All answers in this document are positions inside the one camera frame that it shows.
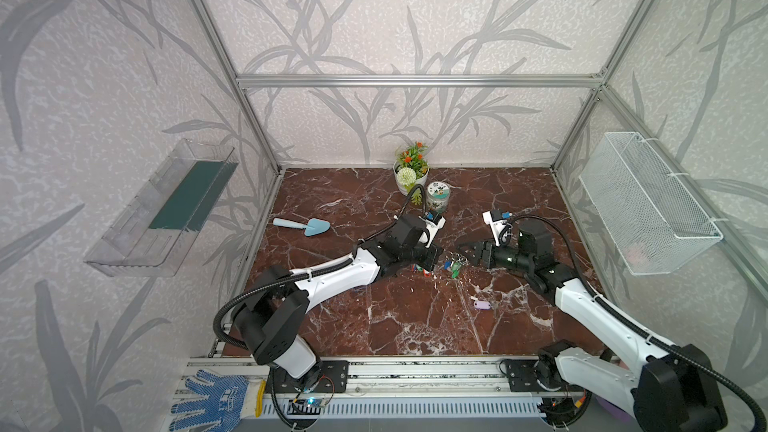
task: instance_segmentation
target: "purple object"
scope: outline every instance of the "purple object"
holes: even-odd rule
[[[622,409],[616,407],[611,402],[608,402],[606,399],[603,399],[602,397],[598,397],[598,402],[600,403],[600,405],[603,406],[604,409],[608,411],[610,415],[614,416],[615,419],[620,420],[625,424],[628,424],[629,422],[632,421],[632,416],[624,412]]]

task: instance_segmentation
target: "container lid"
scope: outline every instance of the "container lid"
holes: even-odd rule
[[[434,198],[447,198],[451,195],[451,187],[445,182],[433,182],[427,187],[427,192]]]

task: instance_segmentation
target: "wallpaper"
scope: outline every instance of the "wallpaper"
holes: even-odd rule
[[[186,0],[0,0],[0,430],[157,430],[274,174]],[[181,138],[240,164],[173,278],[83,263]]]
[[[610,83],[763,257],[766,14],[766,0],[661,0]],[[649,328],[707,352],[768,409],[768,309],[721,247],[671,274],[633,276],[581,187],[591,152],[617,130],[621,122],[598,106],[558,170],[603,284]],[[749,410],[720,389],[727,430],[750,430]]]
[[[549,166],[586,89],[269,89],[250,100],[282,163],[394,163],[422,141],[433,166]],[[309,111],[299,114],[297,111]]]
[[[611,81],[766,260],[767,76],[768,0],[662,0]]]
[[[238,73],[599,72],[638,0],[206,0]]]

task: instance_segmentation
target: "transparent storage bin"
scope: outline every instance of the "transparent storage bin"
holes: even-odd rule
[[[579,177],[631,274],[668,274],[723,238],[637,132],[608,132]]]
[[[181,139],[85,262],[110,277],[176,275],[237,163],[232,146]]]

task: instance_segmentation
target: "glove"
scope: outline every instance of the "glove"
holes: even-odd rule
[[[172,405],[170,412],[179,417],[170,423],[169,432],[207,425],[196,432],[230,432],[241,418],[255,415],[258,387],[242,375],[222,376],[200,369],[186,384],[203,398]]]

